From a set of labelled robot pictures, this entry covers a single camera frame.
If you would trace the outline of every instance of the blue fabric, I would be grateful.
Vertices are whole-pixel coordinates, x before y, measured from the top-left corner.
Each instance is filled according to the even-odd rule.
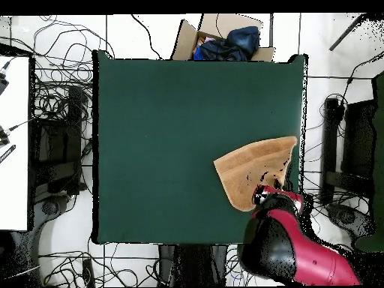
[[[201,47],[198,46],[198,47],[196,48],[195,53],[193,54],[193,60],[194,60],[194,61],[201,61],[201,60],[203,60],[203,59],[204,59],[204,55],[201,53]]]

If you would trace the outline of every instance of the plug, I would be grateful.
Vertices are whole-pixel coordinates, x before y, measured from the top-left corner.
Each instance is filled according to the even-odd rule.
[[[9,133],[7,133],[7,131],[4,131],[2,126],[0,126],[0,148],[2,146],[6,146],[9,143],[8,135]]]

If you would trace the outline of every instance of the power strip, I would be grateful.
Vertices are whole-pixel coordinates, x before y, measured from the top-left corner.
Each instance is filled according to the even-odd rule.
[[[6,157],[8,157],[13,150],[16,149],[16,145],[12,145],[1,157],[0,157],[0,163],[5,160]]]

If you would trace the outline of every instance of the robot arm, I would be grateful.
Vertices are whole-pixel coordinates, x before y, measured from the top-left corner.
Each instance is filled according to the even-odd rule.
[[[297,214],[301,213],[298,206],[303,202],[298,195],[273,188],[268,192],[261,209],[253,213],[247,226],[245,244],[239,245],[243,268],[282,283],[359,285],[359,279],[343,256],[302,233]],[[255,203],[259,203],[260,195],[256,194],[255,198]]]

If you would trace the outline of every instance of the black stand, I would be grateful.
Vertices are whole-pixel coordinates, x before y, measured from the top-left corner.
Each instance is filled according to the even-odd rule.
[[[350,26],[343,32],[343,34],[332,44],[332,46],[329,48],[330,51],[333,51],[340,42],[356,27],[360,26],[365,20],[383,20],[384,19],[384,13],[363,13],[360,14],[351,24]]]
[[[159,245],[157,287],[225,287],[227,245]]]
[[[372,100],[348,105],[341,164],[343,172],[336,172],[338,125],[343,118],[343,107],[338,105],[335,98],[325,101],[319,189],[322,204],[333,201],[335,187],[367,198],[373,193],[374,187],[370,177],[374,142],[370,121],[373,115]]]

